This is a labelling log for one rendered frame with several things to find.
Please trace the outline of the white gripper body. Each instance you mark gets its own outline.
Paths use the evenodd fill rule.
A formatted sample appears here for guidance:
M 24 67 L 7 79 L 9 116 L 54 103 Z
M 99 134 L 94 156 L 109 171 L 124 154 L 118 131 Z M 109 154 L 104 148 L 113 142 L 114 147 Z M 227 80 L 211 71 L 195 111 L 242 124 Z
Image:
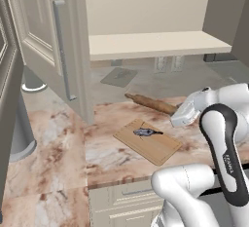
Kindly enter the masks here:
M 186 99 L 170 117 L 170 122 L 174 128 L 188 126 L 197 119 L 199 114 L 200 111 L 195 108 L 194 101 Z

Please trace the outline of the wooden rolling pin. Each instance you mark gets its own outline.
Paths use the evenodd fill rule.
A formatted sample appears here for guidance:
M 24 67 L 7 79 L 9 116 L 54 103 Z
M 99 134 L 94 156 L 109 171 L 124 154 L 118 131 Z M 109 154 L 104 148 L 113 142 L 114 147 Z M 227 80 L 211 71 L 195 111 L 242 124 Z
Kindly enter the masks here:
M 168 115 L 173 115 L 178 107 L 160 100 L 155 100 L 143 95 L 131 95 L 131 94 L 125 94 L 125 97 L 131 99 L 133 102 L 140 104 L 142 106 L 155 109 L 161 113 L 165 113 Z

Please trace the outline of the grey raw meat piece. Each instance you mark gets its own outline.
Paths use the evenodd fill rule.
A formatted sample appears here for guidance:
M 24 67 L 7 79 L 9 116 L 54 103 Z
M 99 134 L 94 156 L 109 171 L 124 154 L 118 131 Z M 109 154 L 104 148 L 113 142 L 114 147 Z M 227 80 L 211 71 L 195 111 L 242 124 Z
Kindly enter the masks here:
M 153 129 L 145 129 L 145 128 L 140 128 L 138 130 L 134 130 L 133 133 L 138 135 L 138 136 L 151 136 L 153 134 L 162 134 L 162 132 L 155 131 Z

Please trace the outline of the wooden cutting board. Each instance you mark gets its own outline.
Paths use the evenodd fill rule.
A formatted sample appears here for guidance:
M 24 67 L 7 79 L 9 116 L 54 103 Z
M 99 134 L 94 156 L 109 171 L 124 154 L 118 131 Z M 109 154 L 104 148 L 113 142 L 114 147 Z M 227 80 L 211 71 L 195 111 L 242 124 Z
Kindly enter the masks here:
M 114 138 L 158 167 L 162 166 L 182 146 L 178 140 L 164 132 L 151 136 L 138 136 L 133 133 L 134 130 L 140 128 L 162 132 L 141 119 L 135 119 L 117 131 Z

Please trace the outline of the beige cabinet with shelf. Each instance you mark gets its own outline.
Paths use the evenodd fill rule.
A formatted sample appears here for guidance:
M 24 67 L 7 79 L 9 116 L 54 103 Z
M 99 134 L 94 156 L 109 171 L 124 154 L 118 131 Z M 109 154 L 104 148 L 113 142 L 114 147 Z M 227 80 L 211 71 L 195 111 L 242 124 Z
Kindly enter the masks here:
M 87 0 L 92 61 L 226 53 L 203 29 L 208 0 Z

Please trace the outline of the beige glass-panel cabinet door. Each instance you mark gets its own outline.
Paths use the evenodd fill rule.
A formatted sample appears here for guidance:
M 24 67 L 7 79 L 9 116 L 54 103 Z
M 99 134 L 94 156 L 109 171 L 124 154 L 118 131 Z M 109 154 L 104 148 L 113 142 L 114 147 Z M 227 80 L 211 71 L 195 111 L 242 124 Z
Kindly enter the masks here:
M 23 62 L 8 0 L 0 0 L 0 224 Z

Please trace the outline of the beige drawer front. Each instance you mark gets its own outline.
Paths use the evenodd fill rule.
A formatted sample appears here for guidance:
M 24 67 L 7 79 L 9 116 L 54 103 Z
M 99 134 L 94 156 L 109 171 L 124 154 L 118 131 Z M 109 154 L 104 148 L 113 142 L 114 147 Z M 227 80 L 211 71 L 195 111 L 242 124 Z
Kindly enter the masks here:
M 155 206 L 111 214 L 110 227 L 151 227 L 152 221 L 160 211 L 161 206 Z
M 159 196 L 154 192 L 140 193 L 135 195 L 123 196 L 122 191 L 135 191 L 135 190 L 143 190 L 147 188 L 152 188 L 150 180 L 144 180 L 139 182 L 127 183 L 122 185 L 114 186 L 112 189 L 112 203 L 114 206 L 124 205 L 128 203 L 134 202 L 148 202 L 152 199 L 158 199 Z

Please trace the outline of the white wall socket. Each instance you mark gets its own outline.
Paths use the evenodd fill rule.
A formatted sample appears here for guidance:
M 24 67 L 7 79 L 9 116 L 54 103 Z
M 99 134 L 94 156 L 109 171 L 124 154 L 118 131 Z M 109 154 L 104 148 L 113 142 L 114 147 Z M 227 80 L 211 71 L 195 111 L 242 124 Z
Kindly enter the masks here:
M 171 71 L 172 72 L 181 72 L 183 70 L 185 57 L 184 56 L 175 56 L 172 58 Z
M 156 57 L 155 58 L 155 72 L 163 73 L 166 71 L 167 57 Z

